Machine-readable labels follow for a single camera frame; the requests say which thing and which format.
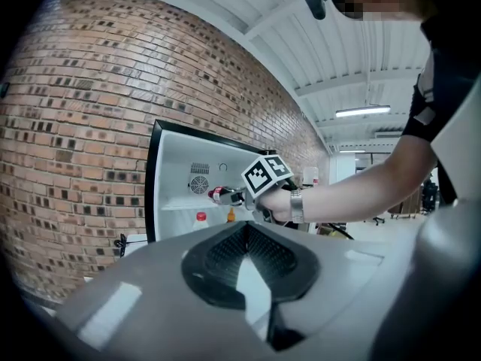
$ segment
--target black sleeve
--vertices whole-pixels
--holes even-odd
[[[404,128],[403,135],[417,136],[418,138],[432,142],[448,120],[441,116],[441,114],[436,114],[433,108],[435,108],[435,104],[433,102],[426,103],[416,84],[414,86],[409,120]]]

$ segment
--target person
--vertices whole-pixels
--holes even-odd
[[[432,174],[422,184],[422,211],[426,214],[432,213],[436,209],[437,186],[431,177]]]
[[[402,202],[439,167],[441,197],[450,204],[455,190],[431,148],[479,76],[477,0],[332,0],[352,19],[422,21],[431,54],[414,86],[409,120],[389,158],[331,186],[293,194],[272,191],[260,203],[279,221],[352,222],[366,220]]]

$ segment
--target wristwatch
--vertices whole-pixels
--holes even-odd
[[[291,212],[292,222],[304,223],[304,209],[302,206],[302,195],[300,190],[291,191]]]

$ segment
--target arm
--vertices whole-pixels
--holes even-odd
[[[428,141],[401,137],[391,156],[337,184],[302,190],[306,222],[352,222],[374,217],[416,191],[437,163]],[[261,197],[274,218],[290,220],[290,192],[276,190]]]

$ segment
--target red bottle cap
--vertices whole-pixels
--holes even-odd
[[[203,220],[206,220],[207,219],[207,215],[203,212],[200,212],[200,213],[197,213],[197,220],[198,221],[203,221]]]

